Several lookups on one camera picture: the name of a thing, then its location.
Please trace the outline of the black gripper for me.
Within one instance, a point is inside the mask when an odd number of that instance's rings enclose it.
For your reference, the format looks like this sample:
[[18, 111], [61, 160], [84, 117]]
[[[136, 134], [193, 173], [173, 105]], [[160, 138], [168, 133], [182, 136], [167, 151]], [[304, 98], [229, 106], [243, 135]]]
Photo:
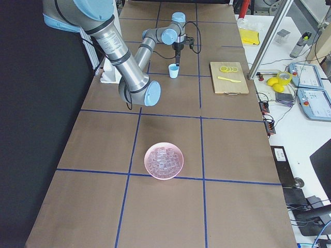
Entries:
[[182, 42], [174, 42], [172, 44], [172, 48], [175, 51], [175, 64], [176, 66], [179, 66], [180, 64], [180, 52], [184, 48], [184, 44]]

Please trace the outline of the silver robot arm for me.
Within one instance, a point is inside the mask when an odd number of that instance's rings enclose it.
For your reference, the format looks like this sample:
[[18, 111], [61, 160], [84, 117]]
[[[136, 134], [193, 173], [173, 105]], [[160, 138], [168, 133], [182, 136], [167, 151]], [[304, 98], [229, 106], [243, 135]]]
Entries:
[[161, 86], [143, 72], [156, 44], [177, 45], [186, 40], [186, 16], [172, 14], [169, 26], [147, 29], [136, 55], [132, 55], [115, 27], [112, 1], [43, 1], [43, 16], [47, 26], [78, 33], [81, 29], [93, 36], [110, 63], [122, 78], [118, 91], [128, 104], [154, 106], [161, 95]]

